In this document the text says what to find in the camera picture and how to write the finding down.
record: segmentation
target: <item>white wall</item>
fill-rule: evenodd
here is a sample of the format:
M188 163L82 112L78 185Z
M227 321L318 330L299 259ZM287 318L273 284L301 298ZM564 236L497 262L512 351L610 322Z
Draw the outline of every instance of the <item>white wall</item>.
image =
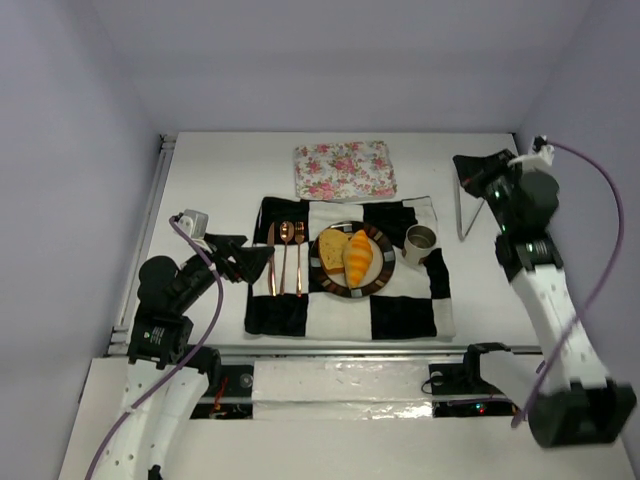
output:
M57 478L158 136L84 0L0 2L0 478Z
M160 131L515 131L590 0L93 0Z
M584 320L596 348L616 376L640 394L640 2L595 2L544 93L518 131L525 149L538 133L588 152L615 178L626 206L620 261ZM566 261L570 288L584 301L614 243L613 197L592 168L558 154L560 209L553 235ZM640 472L640 416L625 434Z

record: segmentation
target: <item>copper fork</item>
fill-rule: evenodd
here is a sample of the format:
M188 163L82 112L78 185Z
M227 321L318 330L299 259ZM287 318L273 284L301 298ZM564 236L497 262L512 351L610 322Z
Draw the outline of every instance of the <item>copper fork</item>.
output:
M298 286L296 287L296 295L302 296L302 275L300 272L300 245L304 242L304 222L296 222L295 240L298 244Z

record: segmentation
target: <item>toy croissant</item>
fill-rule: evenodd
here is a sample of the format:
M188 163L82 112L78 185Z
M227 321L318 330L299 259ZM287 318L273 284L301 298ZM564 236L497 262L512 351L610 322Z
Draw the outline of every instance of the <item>toy croissant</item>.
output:
M342 260L347 286L349 288L358 287L373 261L373 250L364 230L358 230L349 240L349 243L344 247Z

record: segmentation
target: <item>cup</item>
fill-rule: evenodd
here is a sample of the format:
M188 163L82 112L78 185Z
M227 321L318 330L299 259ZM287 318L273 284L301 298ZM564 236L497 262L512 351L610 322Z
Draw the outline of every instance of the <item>cup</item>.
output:
M436 247L436 232L424 225L413 225L407 230L402 256L411 265L421 265Z

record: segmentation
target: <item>spoon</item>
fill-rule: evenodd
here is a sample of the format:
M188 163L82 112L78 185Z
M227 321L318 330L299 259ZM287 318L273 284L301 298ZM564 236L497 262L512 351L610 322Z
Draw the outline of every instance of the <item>spoon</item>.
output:
M293 223L282 222L280 224L280 238L284 242L284 260L282 261L282 276L280 278L280 295L284 295L284 276L287 266L287 245L293 238Z

